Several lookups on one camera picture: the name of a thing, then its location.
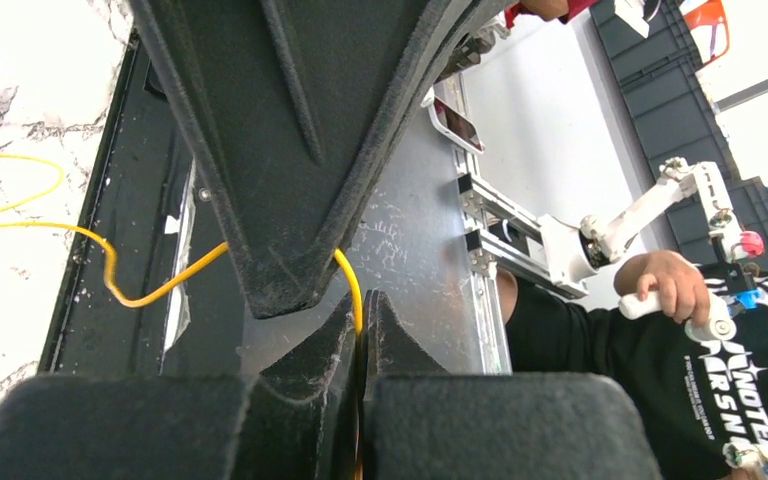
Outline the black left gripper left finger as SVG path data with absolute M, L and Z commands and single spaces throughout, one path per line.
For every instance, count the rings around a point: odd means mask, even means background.
M 24 381 L 0 404 L 0 479 L 349 479 L 351 309 L 253 376 Z

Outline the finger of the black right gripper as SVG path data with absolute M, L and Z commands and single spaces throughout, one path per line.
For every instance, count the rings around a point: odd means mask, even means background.
M 315 306 L 456 44 L 502 1 L 134 1 L 251 314 Z

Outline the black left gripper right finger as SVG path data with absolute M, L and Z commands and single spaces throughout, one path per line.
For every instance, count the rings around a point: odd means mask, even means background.
M 367 479 L 657 479 L 631 399 L 593 374 L 445 371 L 367 293 Z

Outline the operator hand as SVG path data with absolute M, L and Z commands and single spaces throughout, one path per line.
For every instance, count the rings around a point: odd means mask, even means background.
M 619 296 L 635 294 L 640 301 L 656 292 L 663 313 L 677 323 L 708 323 L 711 302 L 705 278 L 676 252 L 658 250 L 633 256 L 619 268 L 613 286 Z

